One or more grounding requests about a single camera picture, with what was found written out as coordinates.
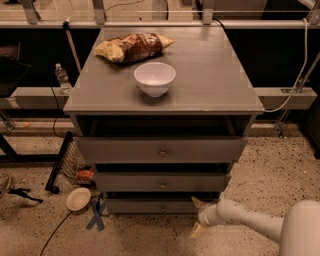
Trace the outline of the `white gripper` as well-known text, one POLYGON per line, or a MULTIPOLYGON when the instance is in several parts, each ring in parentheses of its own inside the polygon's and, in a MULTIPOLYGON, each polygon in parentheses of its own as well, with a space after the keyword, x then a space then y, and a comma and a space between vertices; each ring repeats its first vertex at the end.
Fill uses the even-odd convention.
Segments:
POLYGON ((207 231, 207 227, 213 227, 220 223, 216 203, 205 203, 196 197, 191 198, 194 206, 198 209, 198 222, 191 231, 191 238, 198 238, 207 231))

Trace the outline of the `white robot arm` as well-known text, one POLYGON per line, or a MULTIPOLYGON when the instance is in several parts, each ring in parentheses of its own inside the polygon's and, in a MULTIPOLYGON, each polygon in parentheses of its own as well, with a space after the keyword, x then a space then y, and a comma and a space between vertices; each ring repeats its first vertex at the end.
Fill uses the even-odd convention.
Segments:
POLYGON ((246 226, 279 245, 279 256, 320 256, 320 203, 302 200, 289 208, 284 217, 255 212, 223 194, 214 202, 193 197, 197 212, 191 236, 208 228, 246 226))

